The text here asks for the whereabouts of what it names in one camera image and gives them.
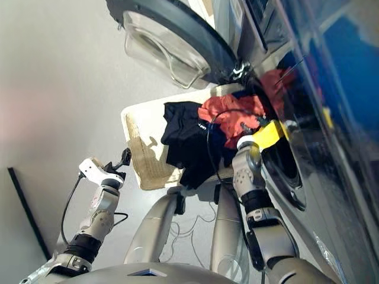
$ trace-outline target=orange cloth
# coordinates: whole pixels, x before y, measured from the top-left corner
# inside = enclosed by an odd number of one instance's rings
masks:
[[[200,119],[211,122],[217,114],[227,109],[245,109],[259,116],[265,114],[258,96],[244,96],[236,99],[232,94],[208,99],[197,112]],[[252,129],[259,127],[259,122],[255,115],[249,115],[241,111],[225,112],[217,117],[214,123],[220,124],[220,129],[225,133],[227,139],[225,147],[231,149],[236,148],[238,139],[243,131],[241,123]]]

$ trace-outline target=laundry basket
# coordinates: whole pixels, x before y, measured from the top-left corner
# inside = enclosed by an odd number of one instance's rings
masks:
[[[202,104],[212,96],[223,96],[241,89],[238,84],[223,85],[124,108],[121,120],[140,188],[148,191],[180,185],[183,170],[166,164],[169,146],[160,142],[166,128],[163,118],[165,102],[193,101]],[[229,178],[233,176],[233,169],[220,167],[219,174],[221,178]],[[214,175],[207,181],[216,179]]]

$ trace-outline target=black cable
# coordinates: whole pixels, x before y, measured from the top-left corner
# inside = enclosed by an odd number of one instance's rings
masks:
[[[69,207],[69,204],[70,204],[70,200],[72,198],[72,195],[73,193],[75,192],[76,188],[78,187],[78,184],[79,182],[81,181],[81,179],[84,178],[84,175],[82,174],[82,172],[79,173],[79,176],[78,176],[78,179],[76,180],[72,190],[71,190],[71,193],[67,199],[67,202],[66,202],[66,206],[65,206],[65,209],[63,210],[63,214],[62,214],[62,219],[60,220],[60,234],[62,236],[62,239],[63,239],[63,242],[68,246],[69,243],[67,242],[67,239],[66,239],[66,236],[65,236],[65,229],[63,228],[63,223],[65,222],[65,216],[66,216],[66,212],[67,212],[67,209]]]
[[[117,221],[116,223],[114,223],[113,227],[116,227],[117,225],[119,225],[119,223],[125,221],[129,217],[128,214],[122,213],[122,212],[115,212],[114,215],[122,215],[122,216],[125,216],[125,218]]]
[[[213,127],[213,124],[214,124],[214,121],[221,115],[221,114],[225,114],[227,112],[233,112],[233,111],[238,111],[238,112],[244,112],[245,114],[249,114],[249,115],[253,115],[253,113],[251,111],[248,111],[247,109],[237,109],[237,108],[231,108],[231,109],[227,109],[225,111],[222,111],[222,112],[219,112],[212,120],[211,122],[209,123],[209,126],[208,126],[208,130],[207,130],[207,151],[208,151],[208,157],[209,159],[211,160],[211,164],[212,164],[212,167],[213,167],[213,170],[215,171],[216,173],[216,176],[217,176],[217,179],[219,180],[219,182],[221,183],[221,185],[227,189],[228,191],[231,191],[230,188],[228,187],[228,185],[232,185],[231,182],[225,182],[221,179],[220,177],[220,174],[219,174],[219,170],[217,169],[216,165],[214,164],[213,162],[213,156],[212,156],[212,153],[211,153],[211,150],[210,150],[210,143],[209,143],[209,135],[211,133],[211,129]]]
[[[219,180],[219,182],[221,183],[221,185],[227,189],[228,191],[231,192],[232,196],[233,196],[233,199],[235,201],[235,204],[236,204],[236,207],[237,207],[237,212],[238,212],[238,216],[239,216],[239,219],[240,219],[240,222],[241,222],[241,231],[242,231],[242,237],[243,237],[243,241],[245,242],[245,246],[247,247],[247,249],[249,250],[249,242],[248,242],[248,238],[246,238],[246,232],[245,232],[245,224],[243,222],[243,217],[242,217],[242,212],[241,212],[241,206],[240,204],[242,204],[242,202],[239,200],[238,196],[237,196],[237,193],[234,189],[231,189],[230,187],[228,187],[227,185],[231,185],[232,183],[226,183],[225,181],[223,181],[219,175],[219,170],[216,168],[216,165],[214,164],[213,162],[213,156],[212,156],[212,153],[211,153],[211,150],[210,150],[210,143],[209,143],[209,134],[210,134],[210,131],[213,127],[213,124],[214,124],[214,121],[217,119],[217,117],[219,117],[221,114],[224,114],[224,113],[227,113],[227,112],[232,112],[232,111],[239,111],[239,112],[244,112],[245,114],[250,114],[250,115],[253,115],[254,113],[253,112],[250,112],[248,111],[247,109],[227,109],[225,111],[222,111],[222,112],[219,112],[212,120],[211,122],[209,123],[209,126],[208,126],[208,130],[207,130],[207,151],[208,151],[208,156],[209,156],[209,159],[211,160],[211,164],[212,164],[212,167],[216,173],[216,176]],[[259,116],[257,116],[257,118],[260,118],[262,120],[262,122],[265,122],[265,120]],[[261,284],[264,284],[265,283],[265,273],[264,271],[262,271],[262,278],[261,278]]]
[[[262,271],[261,284],[265,284],[265,281],[266,281],[265,272],[264,272],[264,271]]]

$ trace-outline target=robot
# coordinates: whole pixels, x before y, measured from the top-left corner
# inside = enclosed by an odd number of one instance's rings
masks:
[[[20,284],[49,283],[235,283],[230,262],[244,270],[248,251],[253,267],[263,271],[270,284],[336,283],[309,262],[299,251],[280,212],[275,209],[262,176],[259,145],[243,137],[232,165],[232,186],[222,184],[211,248],[210,270],[188,264],[160,263],[172,217],[183,214],[185,199],[180,192],[168,192],[152,206],[140,224],[126,254],[124,264],[91,271],[91,264],[107,234],[114,226],[120,189],[131,153],[126,149],[122,161],[103,166],[97,159],[85,159],[81,176],[98,185],[88,216],[81,222],[66,250],[53,257]],[[246,212],[245,232],[240,204]],[[245,240],[242,249],[241,239]]]

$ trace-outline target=white cable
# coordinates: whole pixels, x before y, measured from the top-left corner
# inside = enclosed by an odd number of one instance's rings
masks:
[[[195,228],[195,226],[196,226],[197,220],[202,219],[202,220],[203,220],[204,222],[206,222],[206,223],[211,223],[211,222],[213,222],[214,220],[216,220],[216,211],[215,211],[214,208],[212,207],[211,202],[208,202],[208,204],[209,204],[209,206],[210,206],[210,208],[212,209],[213,214],[214,214],[214,217],[212,218],[212,220],[206,220],[206,219],[204,219],[204,217],[202,217],[202,216],[200,216],[200,215],[197,215],[197,216],[196,216],[196,219],[195,219],[195,222],[193,223],[193,225],[191,226],[191,228],[190,228],[188,231],[184,232],[184,233],[180,233],[180,226],[179,226],[179,224],[178,224],[177,222],[173,221],[173,222],[171,223],[170,231],[169,231],[169,232],[170,232],[170,235],[172,235],[172,236],[174,237],[174,239],[173,239],[172,242],[171,242],[171,255],[170,255],[170,257],[169,257],[167,260],[162,261],[162,263],[167,263],[167,262],[169,262],[169,261],[171,260],[171,258],[174,256],[174,244],[175,244],[175,242],[177,241],[177,239],[179,239],[179,238],[186,238],[186,237],[188,237],[188,236],[191,236],[191,245],[192,245],[192,249],[193,249],[193,251],[194,251],[195,257],[196,257],[197,260],[199,261],[201,267],[205,268],[204,265],[203,265],[203,263],[201,262],[199,256],[198,256],[197,253],[196,253],[196,249],[195,249],[194,239],[193,239],[193,238],[194,238],[194,228]],[[175,224],[175,225],[178,227],[178,231],[175,231],[175,230],[172,228],[172,224]]]

